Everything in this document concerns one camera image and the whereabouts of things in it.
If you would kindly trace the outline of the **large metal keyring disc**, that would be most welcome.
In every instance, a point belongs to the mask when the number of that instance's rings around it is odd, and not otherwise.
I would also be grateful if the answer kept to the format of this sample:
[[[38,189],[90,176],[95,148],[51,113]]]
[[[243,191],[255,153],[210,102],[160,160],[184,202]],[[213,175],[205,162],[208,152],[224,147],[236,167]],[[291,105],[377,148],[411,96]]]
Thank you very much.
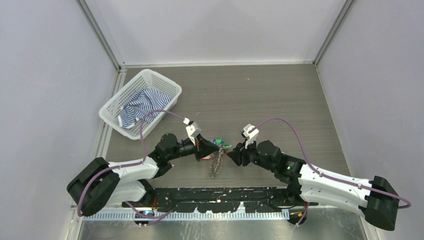
[[[214,152],[210,155],[209,176],[211,178],[216,177],[219,171],[221,170],[223,165],[224,155],[225,155],[225,151],[223,149],[220,149],[219,151]]]

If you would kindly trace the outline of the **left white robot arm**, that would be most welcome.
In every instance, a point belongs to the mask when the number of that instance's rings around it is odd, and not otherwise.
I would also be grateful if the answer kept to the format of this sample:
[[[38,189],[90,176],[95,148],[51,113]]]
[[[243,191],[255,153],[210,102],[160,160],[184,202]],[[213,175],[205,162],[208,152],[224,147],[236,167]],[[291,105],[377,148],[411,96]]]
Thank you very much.
[[[107,162],[103,157],[93,159],[70,181],[66,190],[84,217],[125,201],[148,207],[154,199],[154,188],[148,180],[169,171],[173,167],[171,160],[193,155],[200,161],[219,149],[200,134],[193,140],[178,141],[174,134],[166,133],[145,159],[125,162]]]

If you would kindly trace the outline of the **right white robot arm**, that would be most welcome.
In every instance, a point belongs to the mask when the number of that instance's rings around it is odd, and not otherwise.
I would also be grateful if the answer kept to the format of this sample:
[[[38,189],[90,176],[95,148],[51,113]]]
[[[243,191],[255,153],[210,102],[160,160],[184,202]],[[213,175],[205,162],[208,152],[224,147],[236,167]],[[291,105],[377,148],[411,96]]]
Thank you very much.
[[[376,228],[394,231],[399,199],[388,180],[355,178],[309,167],[304,159],[283,153],[271,141],[238,143],[228,154],[237,166],[255,164],[287,185],[285,198],[291,205],[303,202],[337,207],[360,217]]]

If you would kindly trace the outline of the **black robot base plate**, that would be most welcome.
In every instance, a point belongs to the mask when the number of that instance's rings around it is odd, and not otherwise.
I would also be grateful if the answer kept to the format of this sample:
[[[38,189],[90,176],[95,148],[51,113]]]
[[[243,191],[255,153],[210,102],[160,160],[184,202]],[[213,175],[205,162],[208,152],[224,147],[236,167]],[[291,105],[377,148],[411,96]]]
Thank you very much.
[[[174,187],[149,190],[141,200],[131,201],[136,208],[153,208],[174,213],[234,213],[244,207],[247,213],[276,213],[281,209],[303,207],[283,187]]]

